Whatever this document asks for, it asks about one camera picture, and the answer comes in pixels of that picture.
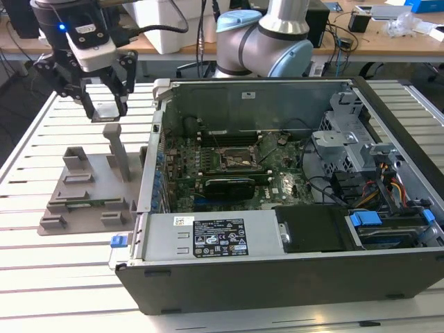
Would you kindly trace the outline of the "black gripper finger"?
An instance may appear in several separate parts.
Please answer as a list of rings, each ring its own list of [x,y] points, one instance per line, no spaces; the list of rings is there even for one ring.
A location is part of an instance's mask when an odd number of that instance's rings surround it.
[[[114,94],[114,100],[117,104],[119,117],[124,117],[127,115],[128,95],[132,94],[135,88],[137,61],[138,61],[138,52],[133,50],[127,52],[126,55],[122,55],[118,59],[119,65],[126,73],[126,80],[124,83],[118,78],[116,71],[112,70],[113,72],[113,74],[111,75],[112,85],[110,90]]]
[[[35,70],[61,97],[71,97],[81,104],[88,119],[93,119],[95,108],[86,92],[85,80],[94,75],[83,71],[71,51],[53,51],[41,55],[33,64]]]

